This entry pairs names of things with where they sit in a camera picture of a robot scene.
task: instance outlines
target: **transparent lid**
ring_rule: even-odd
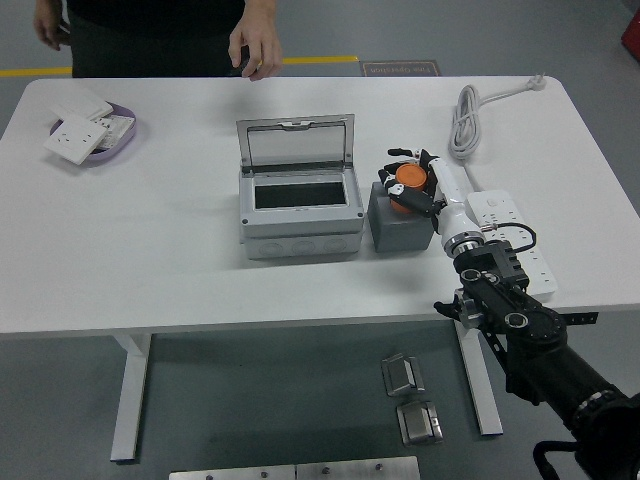
[[[352,164],[353,120],[348,114],[239,121],[242,166],[252,170]]]

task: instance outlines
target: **human hand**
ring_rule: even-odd
[[[246,0],[244,14],[229,36],[229,57],[234,68],[249,47],[249,63],[242,70],[251,81],[277,75],[282,69],[282,48],[276,32],[276,0]]]
[[[40,41],[54,50],[69,45],[69,24],[62,18],[62,0],[36,0],[33,28]]]

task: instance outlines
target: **gray floor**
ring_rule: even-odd
[[[0,4],[0,69],[70,64],[68,52],[35,39],[31,3]],[[640,65],[619,42],[637,3],[280,0],[279,28],[288,57],[435,59],[449,76],[558,78],[638,210]],[[345,64],[284,74],[359,72]],[[1,131],[33,79],[0,78]],[[637,242],[629,239],[630,255]],[[570,331],[571,345],[629,395],[640,391],[638,317],[606,314]],[[444,321],[158,335],[139,460],[117,465],[109,452],[125,357],[116,342],[2,341],[0,478],[166,479],[179,470],[409,454],[419,457],[423,478],[538,478],[533,445],[569,435],[546,405],[504,393],[489,356],[505,435],[480,438],[456,348]],[[401,446],[396,402],[386,397],[379,370],[380,360],[398,351],[420,360],[442,419],[441,445]],[[585,478],[569,455],[553,461],[561,478]]]

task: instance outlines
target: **yellow floor line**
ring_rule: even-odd
[[[45,75],[71,75],[71,67],[21,68],[19,70],[0,70],[0,77],[38,77]]]
[[[355,55],[337,55],[332,57],[289,57],[283,60],[285,65],[310,65],[319,63],[357,62]],[[21,68],[0,70],[0,77],[39,77],[48,75],[71,75],[71,67]]]
[[[302,65],[310,63],[349,63],[357,62],[358,57],[355,55],[338,55],[333,57],[290,57],[285,58],[285,65]]]

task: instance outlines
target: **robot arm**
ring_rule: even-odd
[[[538,405],[546,401],[576,442],[542,442],[534,459],[545,479],[557,479],[547,451],[573,451],[594,480],[640,478],[640,394],[628,398],[567,345],[567,320],[523,289],[508,242],[481,246],[454,260],[462,292],[436,309],[460,320],[475,316],[506,374],[506,391]],[[506,350],[496,335],[504,335]]]
[[[640,394],[625,396],[567,344],[567,324],[593,323],[596,315],[560,315],[528,295],[521,249],[485,242],[465,214],[464,192],[446,162],[422,152],[429,157],[421,162],[428,168],[425,192],[399,184],[393,165],[380,170],[380,179],[392,199],[432,218],[460,275],[454,301],[438,302],[436,310],[477,327],[505,371],[506,391],[534,405],[549,403],[576,439],[539,443],[534,460],[540,474],[558,478],[546,452],[572,451],[594,480],[640,480]],[[504,335],[506,349],[497,335]]]

